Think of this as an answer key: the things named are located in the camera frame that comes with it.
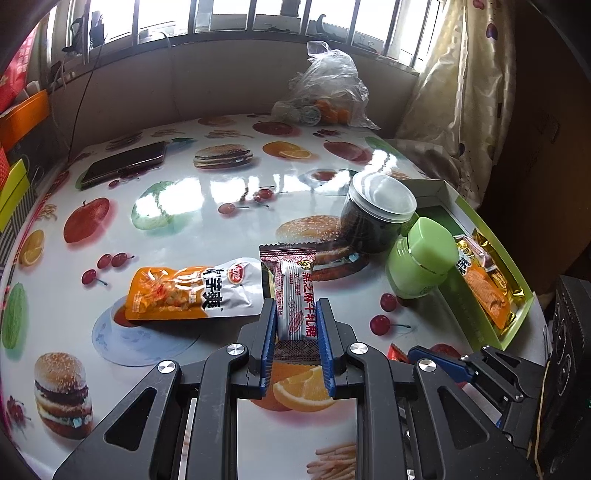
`green bottle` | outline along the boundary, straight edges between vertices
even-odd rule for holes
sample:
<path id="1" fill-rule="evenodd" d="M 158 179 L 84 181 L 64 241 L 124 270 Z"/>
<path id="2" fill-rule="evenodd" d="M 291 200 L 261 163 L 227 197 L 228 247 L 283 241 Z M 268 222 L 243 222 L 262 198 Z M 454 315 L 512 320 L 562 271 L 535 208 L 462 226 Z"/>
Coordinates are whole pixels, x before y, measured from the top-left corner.
<path id="1" fill-rule="evenodd" d="M 386 275 L 394 293 L 416 299 L 447 278 L 459 254 L 450 232 L 428 217 L 420 217 L 394 244 L 386 263 Z"/>

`green bottle cap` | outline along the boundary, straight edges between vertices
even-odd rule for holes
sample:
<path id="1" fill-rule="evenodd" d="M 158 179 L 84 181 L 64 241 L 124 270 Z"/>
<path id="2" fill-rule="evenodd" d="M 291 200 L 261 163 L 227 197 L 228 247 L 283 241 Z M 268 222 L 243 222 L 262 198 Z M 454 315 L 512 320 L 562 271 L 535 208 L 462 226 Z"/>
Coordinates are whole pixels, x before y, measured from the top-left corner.
<path id="1" fill-rule="evenodd" d="M 422 267 L 438 275 L 446 274 L 459 259 L 451 233 L 428 217 L 420 217 L 408 232 L 408 248 Z"/>

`clear plastic bag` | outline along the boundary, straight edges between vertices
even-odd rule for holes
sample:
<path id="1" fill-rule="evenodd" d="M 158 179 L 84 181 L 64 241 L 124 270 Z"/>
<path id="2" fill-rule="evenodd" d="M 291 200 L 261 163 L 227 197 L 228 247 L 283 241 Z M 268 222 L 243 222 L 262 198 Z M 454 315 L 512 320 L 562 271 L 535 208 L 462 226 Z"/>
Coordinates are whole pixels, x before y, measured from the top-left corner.
<path id="1" fill-rule="evenodd" d="M 308 55 L 312 65 L 290 81 L 290 95 L 273 106 L 273 119 L 378 129 L 365 115 L 369 92 L 357 76 L 353 59 L 323 41 L 308 42 Z"/>

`wall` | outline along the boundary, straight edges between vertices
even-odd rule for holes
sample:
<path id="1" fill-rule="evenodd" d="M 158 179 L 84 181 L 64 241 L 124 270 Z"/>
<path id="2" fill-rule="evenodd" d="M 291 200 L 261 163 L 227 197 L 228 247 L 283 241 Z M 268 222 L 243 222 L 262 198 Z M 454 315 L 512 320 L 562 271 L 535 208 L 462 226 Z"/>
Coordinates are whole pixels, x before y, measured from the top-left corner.
<path id="1" fill-rule="evenodd" d="M 417 76 L 368 57 L 354 61 L 369 89 L 369 117 L 392 135 Z M 269 40 L 185 44 L 111 63 L 94 72 L 73 151 L 179 120 L 270 111 L 287 94 L 288 81 L 308 66 L 305 44 Z M 51 96 L 68 139 L 87 80 L 88 74 L 81 76 Z"/>
<path id="2" fill-rule="evenodd" d="M 515 31 L 515 110 L 480 214 L 544 293 L 591 240 L 591 85 L 524 0 Z"/>

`window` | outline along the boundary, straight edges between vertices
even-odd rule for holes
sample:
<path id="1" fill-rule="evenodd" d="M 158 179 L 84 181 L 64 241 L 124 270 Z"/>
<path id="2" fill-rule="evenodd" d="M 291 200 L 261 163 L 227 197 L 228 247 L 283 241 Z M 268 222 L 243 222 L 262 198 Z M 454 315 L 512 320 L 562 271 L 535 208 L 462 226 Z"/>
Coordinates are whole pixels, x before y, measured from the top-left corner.
<path id="1" fill-rule="evenodd" d="M 53 52 L 71 36 L 58 30 L 82 15 L 86 0 L 61 0 L 60 5 Z M 105 38 L 110 45 L 103 55 L 108 55 L 187 33 L 243 31 L 243 37 L 248 38 L 248 31 L 255 30 L 298 35 L 297 41 L 318 38 L 343 43 L 354 51 L 385 54 L 419 71 L 433 44 L 442 10 L 440 0 L 139 0 L 137 12 L 134 6 L 135 0 L 90 0 L 90 48 L 101 45 Z M 251 8 L 254 15 L 249 18 Z M 194 19 L 189 18 L 191 11 Z M 234 34 L 232 38 L 242 37 Z M 199 36 L 191 40 L 198 41 Z"/>

